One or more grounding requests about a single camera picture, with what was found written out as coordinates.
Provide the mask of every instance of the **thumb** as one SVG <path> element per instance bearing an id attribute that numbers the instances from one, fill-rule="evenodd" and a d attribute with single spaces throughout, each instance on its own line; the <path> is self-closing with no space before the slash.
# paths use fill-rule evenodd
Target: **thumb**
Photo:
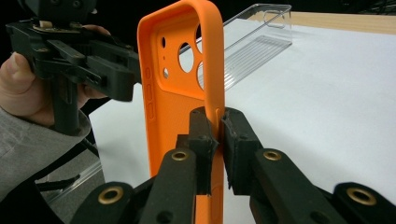
<path id="1" fill-rule="evenodd" d="M 12 94 L 20 94 L 29 90 L 35 80 L 35 74 L 23 55 L 12 53 L 0 70 L 0 88 Z"/>

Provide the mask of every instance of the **gray sweatshirt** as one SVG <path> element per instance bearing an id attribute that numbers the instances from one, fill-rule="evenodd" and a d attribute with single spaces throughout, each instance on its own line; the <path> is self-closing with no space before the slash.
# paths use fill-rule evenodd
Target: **gray sweatshirt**
<path id="1" fill-rule="evenodd" d="M 22 181 L 61 157 L 88 135 L 91 124 L 79 112 L 76 136 L 18 119 L 0 107 L 0 202 Z"/>

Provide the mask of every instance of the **transparent plastic box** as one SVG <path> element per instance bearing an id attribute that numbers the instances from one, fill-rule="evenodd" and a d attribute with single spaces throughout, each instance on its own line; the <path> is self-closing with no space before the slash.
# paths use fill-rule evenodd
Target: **transparent plastic box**
<path id="1" fill-rule="evenodd" d="M 290 10 L 289 5 L 255 4 L 224 22 L 226 91 L 292 44 Z M 198 80 L 203 88 L 202 69 Z"/>

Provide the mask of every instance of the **phone case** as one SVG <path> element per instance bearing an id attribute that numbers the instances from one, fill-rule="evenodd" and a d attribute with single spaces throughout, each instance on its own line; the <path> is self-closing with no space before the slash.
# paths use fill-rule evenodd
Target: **phone case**
<path id="1" fill-rule="evenodd" d="M 197 45 L 201 33 L 202 45 Z M 207 0 L 180 0 L 142 18 L 137 31 L 150 174 L 178 134 L 189 133 L 190 112 L 205 107 L 213 136 L 221 138 L 224 114 L 224 38 L 217 7 Z M 190 46 L 191 69 L 180 55 Z M 198 80 L 203 72 L 204 83 Z M 221 148 L 212 165 L 212 194 L 197 195 L 196 223 L 222 223 L 224 166 Z"/>

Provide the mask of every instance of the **wooden surface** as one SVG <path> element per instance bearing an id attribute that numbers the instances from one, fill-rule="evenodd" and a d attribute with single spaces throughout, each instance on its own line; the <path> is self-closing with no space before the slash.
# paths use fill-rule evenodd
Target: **wooden surface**
<path id="1" fill-rule="evenodd" d="M 291 24 L 396 35 L 396 16 L 292 11 Z"/>

